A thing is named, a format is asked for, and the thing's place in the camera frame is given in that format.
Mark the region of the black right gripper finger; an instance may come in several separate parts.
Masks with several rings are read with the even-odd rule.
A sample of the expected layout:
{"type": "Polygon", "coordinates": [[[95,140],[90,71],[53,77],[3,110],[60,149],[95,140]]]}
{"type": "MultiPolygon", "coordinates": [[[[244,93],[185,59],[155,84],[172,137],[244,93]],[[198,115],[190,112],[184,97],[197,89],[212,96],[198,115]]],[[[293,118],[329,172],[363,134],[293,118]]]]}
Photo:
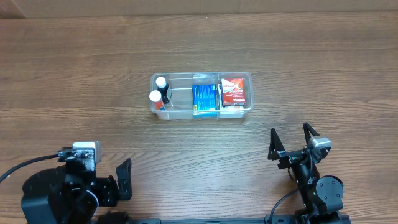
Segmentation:
{"type": "Polygon", "coordinates": [[[308,122],[303,124],[303,130],[307,144],[312,141],[312,138],[318,139],[319,134],[310,126],[308,122]]]}
{"type": "Polygon", "coordinates": [[[270,131],[270,146],[268,152],[269,160],[280,159],[280,155],[285,153],[285,148],[280,140],[276,130],[274,128],[270,131]]]}

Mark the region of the white Hansaplast plaster box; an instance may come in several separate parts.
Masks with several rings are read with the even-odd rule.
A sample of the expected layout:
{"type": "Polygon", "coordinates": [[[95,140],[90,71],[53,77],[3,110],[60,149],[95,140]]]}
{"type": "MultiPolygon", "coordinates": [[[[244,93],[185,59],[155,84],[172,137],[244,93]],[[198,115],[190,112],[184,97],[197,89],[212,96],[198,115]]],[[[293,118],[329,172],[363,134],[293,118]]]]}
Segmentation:
{"type": "Polygon", "coordinates": [[[244,116],[243,106],[223,106],[222,102],[222,87],[217,84],[218,90],[218,109],[219,118],[242,118],[244,116]]]}

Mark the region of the red Panadol ActiFast box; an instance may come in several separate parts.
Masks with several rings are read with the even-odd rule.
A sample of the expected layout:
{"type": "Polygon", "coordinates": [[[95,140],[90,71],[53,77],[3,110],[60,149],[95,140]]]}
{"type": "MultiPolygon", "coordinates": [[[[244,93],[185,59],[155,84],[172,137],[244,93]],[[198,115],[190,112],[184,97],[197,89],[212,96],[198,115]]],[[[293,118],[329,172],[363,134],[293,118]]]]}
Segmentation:
{"type": "Polygon", "coordinates": [[[222,78],[222,105],[244,106],[246,103],[243,78],[222,78]]]}

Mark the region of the orange tube white cap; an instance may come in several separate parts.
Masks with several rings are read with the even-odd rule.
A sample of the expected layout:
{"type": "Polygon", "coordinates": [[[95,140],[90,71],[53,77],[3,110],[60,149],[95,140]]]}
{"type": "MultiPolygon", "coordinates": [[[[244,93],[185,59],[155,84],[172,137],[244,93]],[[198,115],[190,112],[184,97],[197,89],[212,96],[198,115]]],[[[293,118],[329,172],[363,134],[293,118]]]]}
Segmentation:
{"type": "Polygon", "coordinates": [[[156,110],[165,110],[164,102],[162,101],[162,94],[158,90],[153,90],[149,93],[149,99],[156,110]]]}

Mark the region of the blue VapoDrops lozenge box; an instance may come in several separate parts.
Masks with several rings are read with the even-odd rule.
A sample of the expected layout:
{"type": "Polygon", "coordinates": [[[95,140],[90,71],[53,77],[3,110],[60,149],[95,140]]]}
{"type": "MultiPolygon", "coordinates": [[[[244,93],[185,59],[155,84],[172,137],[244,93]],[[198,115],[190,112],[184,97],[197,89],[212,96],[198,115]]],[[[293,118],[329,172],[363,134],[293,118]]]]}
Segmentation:
{"type": "Polygon", "coordinates": [[[208,119],[217,117],[216,85],[192,85],[193,118],[208,119]]]}

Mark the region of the dark bottle white cap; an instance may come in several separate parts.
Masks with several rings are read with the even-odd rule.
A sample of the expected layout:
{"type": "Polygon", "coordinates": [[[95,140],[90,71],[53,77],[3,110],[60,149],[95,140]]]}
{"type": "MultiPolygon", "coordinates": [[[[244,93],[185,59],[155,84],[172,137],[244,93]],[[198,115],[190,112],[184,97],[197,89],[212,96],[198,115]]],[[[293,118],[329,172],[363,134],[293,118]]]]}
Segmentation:
{"type": "Polygon", "coordinates": [[[167,83],[164,77],[157,77],[155,80],[155,84],[157,85],[157,90],[162,95],[162,101],[164,104],[169,103],[172,92],[170,90],[170,85],[167,83]]]}

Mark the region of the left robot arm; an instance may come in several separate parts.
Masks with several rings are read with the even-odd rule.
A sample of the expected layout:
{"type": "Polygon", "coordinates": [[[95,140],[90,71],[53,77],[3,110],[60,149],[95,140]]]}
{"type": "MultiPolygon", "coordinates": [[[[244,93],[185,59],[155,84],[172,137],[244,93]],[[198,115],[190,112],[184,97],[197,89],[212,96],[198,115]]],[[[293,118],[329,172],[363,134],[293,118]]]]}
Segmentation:
{"type": "Polygon", "coordinates": [[[59,161],[64,165],[40,171],[22,186],[21,207],[28,223],[90,223],[98,207],[131,199],[130,159],[116,168],[118,180],[97,177],[89,155],[59,161]]]}

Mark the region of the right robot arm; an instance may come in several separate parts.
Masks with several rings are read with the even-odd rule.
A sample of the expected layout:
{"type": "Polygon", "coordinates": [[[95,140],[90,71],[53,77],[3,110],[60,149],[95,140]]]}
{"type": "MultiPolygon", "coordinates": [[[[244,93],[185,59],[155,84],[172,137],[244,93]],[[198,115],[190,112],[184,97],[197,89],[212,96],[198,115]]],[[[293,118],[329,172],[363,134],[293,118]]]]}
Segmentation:
{"type": "Polygon", "coordinates": [[[277,223],[277,207],[295,193],[301,195],[304,208],[286,218],[289,223],[349,223],[349,217],[340,215],[343,209],[343,182],[333,175],[320,176],[316,165],[329,154],[331,140],[316,132],[308,123],[303,124],[305,146],[286,151],[276,130],[270,130],[267,158],[279,161],[279,169],[287,169],[297,188],[283,196],[272,208],[266,223],[277,223]]]}

